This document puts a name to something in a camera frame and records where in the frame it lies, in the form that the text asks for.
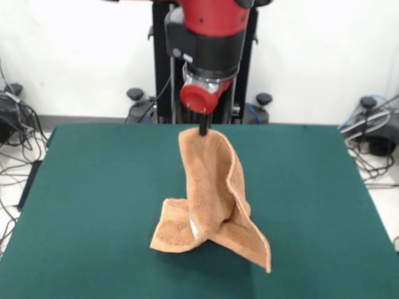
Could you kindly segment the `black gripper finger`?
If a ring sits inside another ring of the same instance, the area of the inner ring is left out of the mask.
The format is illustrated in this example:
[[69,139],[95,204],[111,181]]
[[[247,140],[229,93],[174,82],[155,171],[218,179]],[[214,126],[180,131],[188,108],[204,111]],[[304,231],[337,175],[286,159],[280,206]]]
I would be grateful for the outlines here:
[[212,124],[212,114],[201,115],[199,118],[199,134],[201,136],[206,136],[208,130],[211,128]]

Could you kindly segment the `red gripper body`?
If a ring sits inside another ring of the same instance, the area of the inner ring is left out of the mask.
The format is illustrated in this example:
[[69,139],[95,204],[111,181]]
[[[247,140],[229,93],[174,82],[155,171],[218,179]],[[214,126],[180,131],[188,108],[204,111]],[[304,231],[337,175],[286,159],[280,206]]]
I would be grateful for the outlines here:
[[232,80],[219,83],[186,81],[180,90],[182,104],[200,114],[212,114],[221,95],[229,88]]

